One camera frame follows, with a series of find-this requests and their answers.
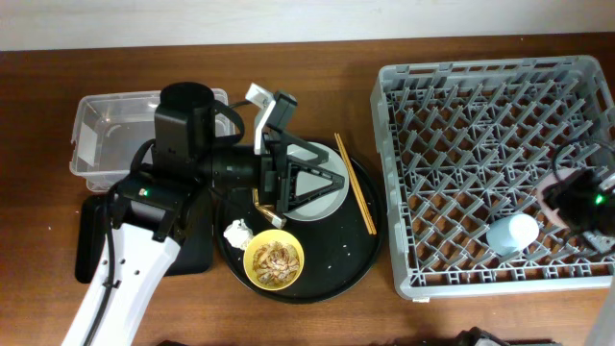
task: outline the wooden surface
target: wooden surface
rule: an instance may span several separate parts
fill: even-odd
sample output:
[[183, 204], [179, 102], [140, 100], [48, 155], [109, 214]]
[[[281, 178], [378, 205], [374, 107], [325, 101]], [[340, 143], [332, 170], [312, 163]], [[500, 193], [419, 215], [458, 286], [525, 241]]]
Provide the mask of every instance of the wooden surface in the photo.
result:
[[[197, 81], [231, 101], [251, 82], [297, 97], [298, 136], [332, 142], [381, 179], [369, 96], [380, 67], [593, 55], [615, 87], [614, 34], [467, 37], [341, 43], [192, 46], [0, 53], [0, 344], [59, 344], [87, 286], [73, 276], [86, 182], [68, 170], [77, 104], [85, 95]], [[255, 110], [242, 110], [252, 131]], [[579, 345], [606, 290], [442, 299], [412, 304], [393, 288], [388, 247], [367, 276], [329, 302], [290, 306], [243, 286], [216, 251], [206, 274], [165, 278], [136, 345], [383, 344], [453, 337], [479, 326], [506, 339]]]

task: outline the wooden chopstick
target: wooden chopstick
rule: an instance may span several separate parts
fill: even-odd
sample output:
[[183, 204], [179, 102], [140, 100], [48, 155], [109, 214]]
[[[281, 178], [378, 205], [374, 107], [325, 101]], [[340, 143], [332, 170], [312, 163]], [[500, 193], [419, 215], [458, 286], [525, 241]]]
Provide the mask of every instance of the wooden chopstick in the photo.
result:
[[348, 169], [348, 177], [350, 178], [350, 183], [353, 186], [353, 192], [355, 193], [355, 197], [357, 198], [358, 208], [361, 210], [361, 214], [363, 215], [363, 221], [365, 222], [365, 226], [367, 227], [367, 232], [370, 235], [375, 235], [376, 226], [374, 226], [372, 216], [369, 213], [369, 209], [367, 209], [367, 204], [365, 203], [365, 198], [363, 197], [363, 191], [361, 191], [361, 187], [358, 184], [357, 174], [355, 174], [355, 170], [348, 157], [348, 153], [346, 153], [346, 148], [344, 147], [342, 138], [339, 134], [333, 135], [335, 136], [335, 141], [337, 142], [339, 153], [341, 154], [341, 157], [344, 160], [344, 164], [346, 164], [346, 168]]

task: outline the gray dish rack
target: gray dish rack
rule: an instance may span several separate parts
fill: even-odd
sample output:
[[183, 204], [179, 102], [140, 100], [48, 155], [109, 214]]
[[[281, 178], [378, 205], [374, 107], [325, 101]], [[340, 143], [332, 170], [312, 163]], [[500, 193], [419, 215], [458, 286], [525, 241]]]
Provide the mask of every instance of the gray dish rack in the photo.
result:
[[[434, 297], [607, 287], [615, 259], [585, 259], [540, 210], [534, 187], [567, 139], [611, 141], [615, 109], [592, 57], [399, 64], [371, 95], [398, 293]], [[575, 144], [560, 167], [610, 173], [598, 145]], [[499, 257], [484, 234], [525, 212], [540, 225], [527, 249]]]

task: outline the plastic bin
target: plastic bin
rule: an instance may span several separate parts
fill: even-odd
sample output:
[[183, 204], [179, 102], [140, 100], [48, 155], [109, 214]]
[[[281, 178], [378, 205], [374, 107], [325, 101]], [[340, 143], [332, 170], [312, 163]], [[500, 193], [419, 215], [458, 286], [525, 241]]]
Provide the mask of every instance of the plastic bin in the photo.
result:
[[[371, 105], [402, 297], [609, 286], [615, 257], [587, 259], [594, 254], [566, 242], [568, 231], [548, 221], [534, 190], [565, 140], [613, 139], [615, 105], [594, 58], [385, 66]], [[603, 177], [614, 166], [586, 143], [567, 147], [558, 163], [595, 167]], [[517, 212], [538, 221], [539, 236], [499, 256], [484, 234]]]
[[[228, 104], [227, 93], [213, 89], [215, 99]], [[75, 144], [70, 171], [86, 178], [87, 188], [107, 191], [124, 178], [136, 150], [154, 138], [154, 112], [160, 91], [124, 92], [84, 97], [79, 103], [71, 143]], [[217, 136], [234, 135], [234, 125], [215, 117]], [[151, 162], [151, 154], [145, 157]]]

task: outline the food in bowl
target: food in bowl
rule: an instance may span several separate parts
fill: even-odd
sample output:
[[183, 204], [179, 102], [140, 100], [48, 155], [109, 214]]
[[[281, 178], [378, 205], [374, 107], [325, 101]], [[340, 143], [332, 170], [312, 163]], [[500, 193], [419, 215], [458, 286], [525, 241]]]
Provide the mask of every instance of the food in bowl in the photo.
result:
[[290, 244], [272, 241], [254, 253], [253, 269], [258, 281], [268, 286], [291, 282], [300, 268], [297, 250]]

